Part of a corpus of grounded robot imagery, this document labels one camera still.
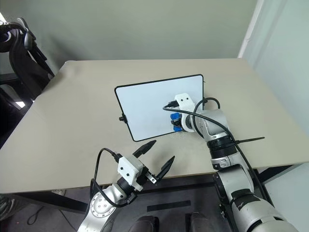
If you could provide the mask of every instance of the black chair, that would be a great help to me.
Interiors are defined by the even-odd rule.
[[[1,52],[9,52],[10,64],[32,100],[39,96],[54,76],[46,64],[47,58],[37,47],[36,37],[23,18],[20,23],[0,26]]]
[[[23,18],[19,23],[0,21],[0,52],[9,52],[14,73],[0,76],[1,141],[0,148],[17,126],[23,115],[39,96],[54,74],[45,62],[47,58],[37,47],[36,37]],[[13,91],[5,91],[9,85]],[[20,109],[12,96],[16,93],[25,107]]]

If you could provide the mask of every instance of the beige table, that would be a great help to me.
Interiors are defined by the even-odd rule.
[[[68,61],[40,95],[0,151],[0,193],[89,186],[99,150],[129,155],[140,145],[125,123],[114,88],[192,74],[204,75],[204,96],[221,103],[236,139],[254,168],[309,161],[309,138],[242,59]],[[211,173],[206,143],[196,133],[173,133],[140,157],[151,172],[173,155],[167,176]],[[118,178],[110,155],[98,182]]]

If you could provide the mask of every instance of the black wire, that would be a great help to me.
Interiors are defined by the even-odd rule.
[[[248,166],[248,168],[249,168],[249,172],[250,172],[251,175],[256,179],[256,182],[257,182],[258,187],[259,187],[259,189],[260,189],[260,191],[261,191],[261,194],[262,194],[263,199],[267,201],[267,197],[266,197],[266,194],[265,194],[265,192],[264,192],[264,189],[263,189],[263,187],[262,187],[262,184],[261,184],[260,180],[257,178],[257,175],[256,175],[255,172],[253,171],[253,169],[252,169],[251,165],[249,164],[249,162],[248,162],[248,160],[247,160],[245,154],[242,152],[241,148],[240,148],[240,147],[238,146],[238,144],[236,143],[236,140],[235,140],[233,134],[229,131],[228,128],[226,128],[224,125],[222,125],[220,122],[217,122],[216,120],[213,120],[213,119],[211,119],[211,118],[209,118],[209,117],[206,117],[206,116],[203,116],[203,115],[200,115],[200,114],[196,114],[196,113],[193,113],[193,112],[189,112],[189,111],[185,111],[185,110],[178,110],[178,109],[177,109],[177,110],[175,110],[175,109],[170,109],[170,108],[166,108],[165,106],[163,107],[163,110],[172,111],[172,112],[178,112],[178,113],[183,113],[183,114],[188,114],[188,115],[193,115],[193,116],[196,116],[196,117],[200,117],[200,118],[202,118],[202,119],[205,119],[205,120],[207,120],[207,121],[209,121],[209,122],[212,122],[212,123],[216,124],[217,126],[221,127],[221,128],[231,137],[233,143],[235,144],[235,147],[236,147],[237,150],[240,152],[242,158],[245,160],[245,162],[246,162],[246,164],[247,164],[247,166]]]
[[[217,99],[215,99],[215,98],[203,98],[202,100],[200,100],[200,101],[197,103],[197,105],[196,105],[195,108],[194,108],[193,113],[196,113],[196,112],[197,112],[197,108],[199,107],[199,105],[201,105],[202,103],[208,102],[209,100],[215,101],[215,102],[217,103],[217,105],[218,105],[218,109],[220,109],[220,103],[219,103],[219,101],[218,101]],[[197,123],[196,123],[196,121],[195,121],[195,116],[193,116],[192,121],[193,121],[193,126],[194,126],[195,130],[197,131],[197,133],[198,133],[202,138],[204,138],[204,136],[202,135],[202,133],[201,133],[201,132],[199,131],[199,129],[197,128]]]
[[[117,208],[121,208],[121,207],[124,207],[126,205],[128,205],[128,203],[124,203],[124,204],[115,204],[111,199],[109,199],[109,197],[103,192],[102,188],[98,185],[98,183],[94,180],[94,179],[91,179],[91,184],[94,185],[94,187],[96,187],[96,189],[102,194],[102,196],[107,200],[107,202],[109,204],[111,204],[112,206],[114,207],[117,207]]]
[[[41,208],[39,208],[33,215],[31,215],[29,218],[28,218],[28,220],[27,220],[27,224],[28,225],[33,225],[36,221],[37,221],[37,219],[38,219],[38,216],[39,216],[39,212],[42,210],[44,208],[44,206],[42,206]],[[64,215],[64,213],[59,209],[59,211],[60,211],[60,213],[63,215],[63,217],[64,217],[64,219],[68,222],[68,224],[75,230],[75,231],[77,231],[77,229],[75,229],[73,226],[72,226],[72,224],[70,223],[70,221],[67,219],[67,217]]]
[[[28,220],[27,220],[27,224],[28,224],[28,225],[33,225],[33,224],[37,221],[39,212],[40,212],[43,208],[44,208],[44,206],[42,206],[40,209],[38,209],[33,215],[31,215],[31,216],[28,218]]]
[[[61,210],[59,210],[59,211],[60,211],[60,213],[62,214],[62,216],[64,217],[64,219],[68,222],[68,224],[73,228],[73,230],[77,231],[77,229],[75,229],[74,226],[72,226],[72,224],[71,224],[70,221],[67,219],[67,217],[64,215],[64,213],[63,213]]]
[[[96,182],[97,181],[97,175],[98,175],[98,164],[100,162],[100,158],[101,158],[101,154],[103,151],[107,151],[109,152],[112,156],[114,156],[114,152],[111,151],[110,149],[108,148],[102,148],[100,150],[100,152],[98,153],[98,158],[97,158],[97,163],[96,163],[96,169],[95,169],[95,176],[93,177],[94,181]],[[93,188],[93,182],[90,183],[90,200],[93,198],[94,196],[94,188]]]

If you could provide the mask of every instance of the white board surface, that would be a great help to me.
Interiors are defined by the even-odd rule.
[[[132,139],[137,142],[174,132],[170,122],[172,112],[164,111],[162,107],[180,93],[189,94],[193,102],[200,101],[203,98],[203,76],[198,74],[118,86],[115,93]]]

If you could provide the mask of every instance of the gray wall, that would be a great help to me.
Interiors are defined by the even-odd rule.
[[[0,0],[54,71],[66,60],[236,58],[256,0]]]
[[[309,136],[308,9],[308,0],[265,1],[244,58]],[[288,125],[283,130],[288,143]],[[306,163],[266,184],[276,208],[300,232],[308,231],[308,180]]]

